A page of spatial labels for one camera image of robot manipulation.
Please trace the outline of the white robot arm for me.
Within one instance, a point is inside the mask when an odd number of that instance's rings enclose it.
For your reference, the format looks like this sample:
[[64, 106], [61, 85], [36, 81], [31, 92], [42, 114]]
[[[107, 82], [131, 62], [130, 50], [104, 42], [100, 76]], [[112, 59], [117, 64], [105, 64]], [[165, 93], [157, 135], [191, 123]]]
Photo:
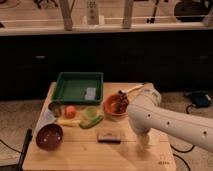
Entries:
[[154, 128], [213, 153], [213, 119], [167, 110], [160, 103], [155, 88], [143, 88], [129, 103], [127, 114], [137, 135]]

